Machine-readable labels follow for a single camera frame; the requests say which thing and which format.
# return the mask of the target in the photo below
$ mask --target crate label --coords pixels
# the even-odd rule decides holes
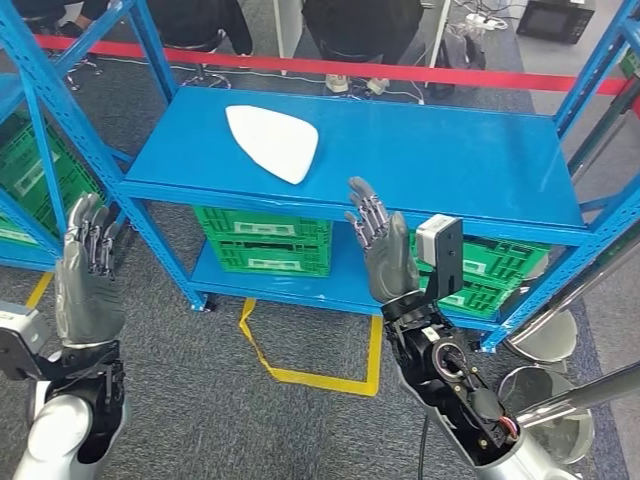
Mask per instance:
[[[460,297],[460,295],[449,295],[448,297],[443,298],[442,302],[450,303],[451,305],[463,306],[464,297]]]
[[[14,230],[7,230],[5,228],[0,228],[0,237],[11,238],[11,240],[18,240],[20,242],[33,243],[35,245],[38,244],[38,242],[32,239],[31,235],[28,235],[23,232],[16,232]]]
[[[485,275],[487,271],[486,263],[474,262],[472,260],[463,260],[463,270],[465,272],[477,273],[478,275]]]
[[[57,162],[60,154],[51,152],[54,163]],[[33,188],[38,180],[45,175],[45,169],[42,167],[42,159],[38,160],[32,167],[29,168],[26,173],[20,177],[20,180],[14,184],[14,188],[23,197]]]
[[[296,230],[293,225],[276,225],[269,223],[233,222],[235,233],[249,235],[280,235],[282,237],[294,237]]]
[[[266,270],[297,270],[302,271],[300,262],[294,260],[262,260],[259,258],[250,258],[249,268],[263,268]]]

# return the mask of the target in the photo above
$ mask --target robot finger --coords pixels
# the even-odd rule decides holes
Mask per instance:
[[[94,214],[89,232],[89,273],[98,272],[100,248],[102,247],[102,235],[109,215],[109,209],[102,206]]]
[[[377,207],[374,203],[373,199],[371,197],[366,197],[362,200],[362,203],[367,208],[367,215],[369,219],[369,223],[374,227],[376,235],[381,234],[382,230],[385,227],[385,222],[382,218],[382,215],[379,213]]]
[[[376,195],[376,192],[374,192],[374,189],[364,178],[351,177],[349,179],[349,186],[354,192],[357,193],[360,198],[373,197]]]
[[[371,197],[371,203],[376,214],[380,218],[380,223],[385,226],[389,224],[389,212],[386,211],[386,207],[377,195]]]
[[[355,218],[355,215],[353,215],[351,212],[344,212],[344,218],[353,226],[353,229],[355,230],[355,237],[358,238],[358,243],[359,243],[360,246],[365,249],[369,248],[370,245],[363,231],[364,227],[362,223],[358,222],[357,218]]]
[[[371,223],[371,212],[365,204],[360,205],[358,211],[362,219],[362,222],[364,226],[363,232],[367,238],[367,243],[373,243],[374,239],[376,237],[376,228]]]
[[[100,249],[100,261],[99,270],[103,275],[106,275],[111,280],[115,280],[114,273],[114,256],[113,245],[115,239],[120,230],[120,226],[115,222],[112,222],[104,230],[104,235],[102,240],[102,248]]]
[[[88,199],[88,205],[82,218],[82,228],[80,231],[80,242],[88,249],[90,246],[88,238],[89,231],[91,228],[91,220],[95,215],[96,209],[99,208],[100,198],[97,193],[90,193],[87,198]]]
[[[355,208],[360,208],[360,206],[362,205],[362,199],[354,192],[349,193],[349,199],[351,200],[351,203],[352,203]]]
[[[69,221],[67,223],[67,231],[65,235],[65,242],[72,242],[80,239],[80,232],[82,228],[82,219],[85,212],[89,208],[88,196],[83,193],[75,203],[71,207],[69,213]]]

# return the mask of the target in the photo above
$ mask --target gray carpet floor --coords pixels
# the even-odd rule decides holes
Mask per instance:
[[[256,53],[276,54],[270,2],[247,0],[243,8],[254,38],[260,39]],[[110,38],[127,39],[131,33],[118,25]],[[489,68],[523,70],[512,31],[487,35],[484,41]],[[417,37],[403,62],[415,62],[423,48],[420,42]],[[314,57],[317,52],[305,35],[297,55]],[[77,98],[107,142],[134,154],[162,114],[162,103],[149,87],[151,79],[144,66],[106,60],[103,66],[100,77],[81,74],[85,86]],[[178,77],[186,75],[177,71]],[[319,84],[291,79],[246,73],[229,77],[236,88],[303,94],[322,90]],[[414,88],[406,82],[392,87]],[[400,98],[388,95],[384,100]],[[449,103],[534,110],[530,94],[518,91],[475,90],[457,94]],[[190,268],[203,241],[192,213],[187,207],[157,203],[149,209]],[[386,343],[380,392],[373,398],[278,383],[238,328],[242,299],[220,297],[214,312],[190,312],[144,242],[134,232],[126,237],[121,246],[124,263],[118,275],[127,292],[128,318],[122,338],[134,420],[114,451],[105,478],[415,477],[423,414],[399,390]],[[3,300],[23,303],[38,278],[33,272],[0,268],[0,293]],[[52,323],[51,287],[38,308]],[[580,342],[569,362],[568,376],[583,382],[602,367],[592,322],[582,305],[574,313]],[[362,379],[365,370],[368,317],[258,302],[250,324],[274,366],[353,379]],[[491,384],[525,363],[503,348],[497,355],[472,358]],[[23,398],[24,385],[0,379],[0,429],[5,432],[0,436],[0,478],[10,478],[24,448]],[[611,410],[598,408],[595,416],[593,454],[574,471],[586,479],[629,478]],[[426,478],[473,478],[439,432],[430,432],[427,445]]]

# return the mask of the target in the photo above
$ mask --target red rope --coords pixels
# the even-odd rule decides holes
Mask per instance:
[[[43,48],[63,50],[73,43],[73,39],[36,35]],[[248,67],[257,70],[286,70],[299,73],[334,73],[354,77],[378,77],[392,80],[414,82],[449,83],[486,88],[513,88],[521,90],[546,90],[567,92],[575,82],[575,77],[567,75],[539,75],[532,73],[496,72],[488,70],[458,70],[450,68],[411,67],[400,65],[380,65],[372,63],[328,62],[305,58],[276,57],[238,57],[221,53],[202,53],[165,48],[165,55],[170,62],[205,63],[222,67]],[[99,41],[90,50],[100,55],[116,57],[144,58],[139,44]],[[598,90],[600,95],[616,95],[626,80],[608,78]],[[640,103],[636,111],[640,113]]]

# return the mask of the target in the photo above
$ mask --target blue metal shelf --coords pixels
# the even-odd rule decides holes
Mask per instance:
[[[168,108],[125,176],[60,81],[60,71],[128,8]],[[638,174],[585,225],[560,143],[627,42],[640,44],[638,22],[629,20],[638,12],[640,0],[623,0],[554,117],[195,87],[177,91],[143,0],[112,1],[109,15],[55,66],[10,2],[0,2],[0,40],[25,73],[25,85],[39,95],[196,310],[204,309],[205,292],[362,313],[377,312],[377,305],[367,292],[362,252],[343,222],[336,225],[334,265],[326,279],[226,273],[208,244],[189,274],[139,199],[342,220],[350,208],[346,181],[358,175],[374,185],[390,209],[404,212],[410,226],[447,213],[463,218],[468,234],[568,246],[495,324],[453,317],[460,326],[493,330],[481,339],[482,350],[493,351],[640,216]],[[224,107],[234,104],[315,125],[320,144],[309,177],[291,186],[254,165],[227,126]],[[2,193],[0,203],[11,204]],[[26,230],[27,219],[9,206],[37,238],[36,229]],[[47,240],[41,235],[38,242]],[[55,254],[55,245],[50,247]]]
[[[42,248],[0,240],[0,265],[49,272],[54,270],[55,258]]]
[[[226,272],[209,242],[205,242],[191,274],[190,283],[203,292],[248,295],[274,302],[380,315],[380,303],[369,293],[362,249],[351,226],[339,223],[334,230],[331,271],[328,277]],[[443,311],[460,328],[493,331],[497,327],[486,319]]]
[[[316,126],[319,143],[308,177],[291,185],[252,162],[231,134],[228,105]],[[389,118],[392,128],[385,122]],[[522,231],[560,226],[577,238],[585,228],[550,118],[461,108],[183,87],[120,188],[140,198],[343,220],[351,208],[346,180],[355,175],[376,185],[414,227],[442,212],[475,220],[466,223],[474,235],[487,234],[483,220]],[[561,243],[515,234],[532,235]]]

